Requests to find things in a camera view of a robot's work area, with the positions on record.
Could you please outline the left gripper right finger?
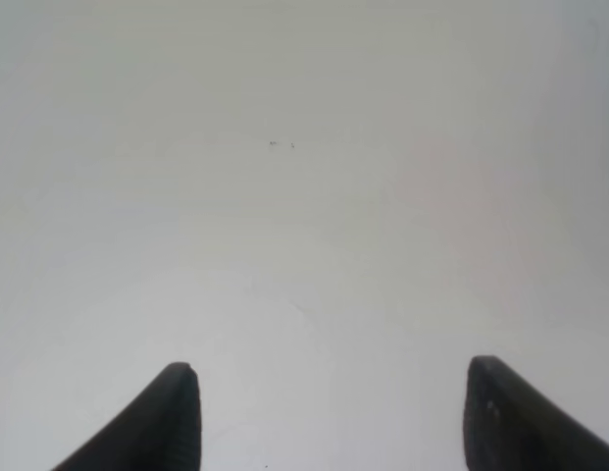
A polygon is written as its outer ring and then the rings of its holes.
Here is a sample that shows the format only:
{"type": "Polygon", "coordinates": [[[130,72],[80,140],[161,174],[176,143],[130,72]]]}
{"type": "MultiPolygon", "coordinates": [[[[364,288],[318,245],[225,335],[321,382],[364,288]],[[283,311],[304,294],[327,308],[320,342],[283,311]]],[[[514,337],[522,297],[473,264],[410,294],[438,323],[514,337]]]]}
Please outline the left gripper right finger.
{"type": "Polygon", "coordinates": [[[463,443],[470,470],[609,470],[609,444],[496,356],[470,362],[463,443]]]}

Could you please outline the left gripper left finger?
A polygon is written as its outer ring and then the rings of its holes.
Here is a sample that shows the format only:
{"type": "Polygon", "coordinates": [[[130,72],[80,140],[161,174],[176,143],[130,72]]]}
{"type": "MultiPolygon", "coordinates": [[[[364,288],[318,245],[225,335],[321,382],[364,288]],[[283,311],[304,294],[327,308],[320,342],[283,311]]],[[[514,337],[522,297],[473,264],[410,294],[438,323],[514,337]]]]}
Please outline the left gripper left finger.
{"type": "Polygon", "coordinates": [[[202,456],[197,374],[175,362],[58,470],[198,470],[202,456]]]}

